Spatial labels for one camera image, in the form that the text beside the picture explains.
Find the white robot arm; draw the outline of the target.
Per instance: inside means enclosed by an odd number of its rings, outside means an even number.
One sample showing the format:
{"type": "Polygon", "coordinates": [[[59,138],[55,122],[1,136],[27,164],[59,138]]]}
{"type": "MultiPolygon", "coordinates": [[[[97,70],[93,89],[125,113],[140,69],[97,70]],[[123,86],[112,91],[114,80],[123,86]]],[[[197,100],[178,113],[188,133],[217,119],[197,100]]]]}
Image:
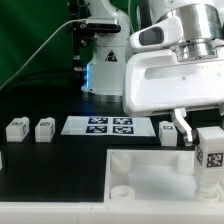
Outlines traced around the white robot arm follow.
{"type": "Polygon", "coordinates": [[[196,144],[186,113],[224,104],[224,0],[139,0],[136,32],[109,0],[88,8],[96,41],[82,90],[121,99],[130,116],[169,114],[185,143],[196,144]]]}

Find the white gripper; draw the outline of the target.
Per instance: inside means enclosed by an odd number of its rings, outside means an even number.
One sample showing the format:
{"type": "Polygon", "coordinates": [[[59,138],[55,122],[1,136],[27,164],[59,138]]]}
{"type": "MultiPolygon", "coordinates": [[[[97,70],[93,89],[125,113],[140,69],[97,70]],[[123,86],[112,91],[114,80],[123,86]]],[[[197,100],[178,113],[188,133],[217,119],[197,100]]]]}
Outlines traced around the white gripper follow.
{"type": "Polygon", "coordinates": [[[185,120],[187,111],[224,103],[224,47],[213,59],[178,62],[171,50],[139,53],[126,65],[123,108],[128,116],[171,113],[186,146],[199,143],[198,132],[185,120]]]}

